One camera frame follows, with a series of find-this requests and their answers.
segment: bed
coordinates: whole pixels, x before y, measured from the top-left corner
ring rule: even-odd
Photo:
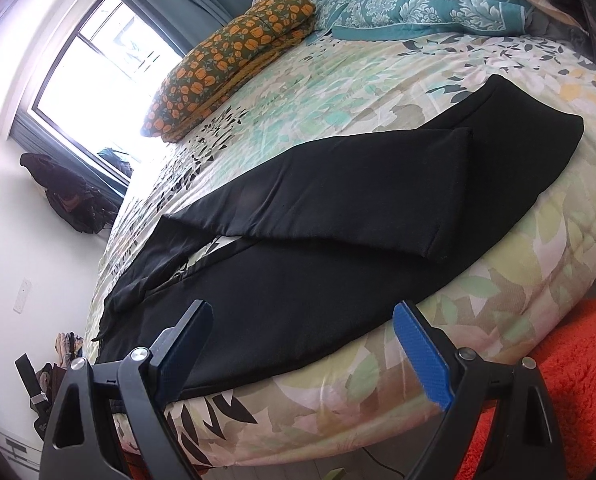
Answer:
[[[161,160],[139,168],[100,263],[85,356],[97,354],[92,338],[104,298],[162,214],[307,140],[416,128],[493,74],[582,116],[585,133],[568,167],[524,218],[418,306],[456,346],[504,363],[526,355],[596,276],[596,65],[567,43],[446,33],[303,43],[169,146]],[[216,240],[210,250],[227,242]],[[205,466],[340,454],[403,433],[437,412],[391,322],[305,368],[166,409],[188,458]],[[115,420],[123,448],[135,452],[126,417]]]

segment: window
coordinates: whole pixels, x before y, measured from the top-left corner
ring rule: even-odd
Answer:
[[[180,56],[120,0],[98,0],[67,41],[32,106],[94,160],[111,148],[135,169],[164,148],[140,136],[153,94]]]

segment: cable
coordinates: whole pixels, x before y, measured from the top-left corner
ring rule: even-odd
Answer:
[[[405,478],[404,473],[401,473],[397,469],[394,469],[393,467],[389,467],[388,465],[385,465],[382,462],[380,462],[375,456],[373,456],[371,453],[369,453],[369,450],[366,447],[363,447],[363,451],[365,453],[367,453],[367,455],[369,455],[369,458],[371,458],[374,462],[376,462],[380,467],[383,467],[383,468],[391,471],[392,473],[396,473],[396,475],[400,475],[400,478],[403,478],[403,479]]]

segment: floor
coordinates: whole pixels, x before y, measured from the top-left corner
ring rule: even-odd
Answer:
[[[586,298],[596,298],[596,280]],[[367,449],[380,462],[406,475],[414,466],[440,423],[440,416],[415,430],[390,438]],[[264,467],[217,468],[203,480],[321,480],[329,471],[344,467],[345,480],[397,480],[400,476],[373,462],[362,449],[339,456]]]

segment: green object on floor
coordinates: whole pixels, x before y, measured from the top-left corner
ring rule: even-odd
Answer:
[[[344,468],[334,469],[334,471],[329,471],[325,478],[322,480],[340,480],[347,474]]]

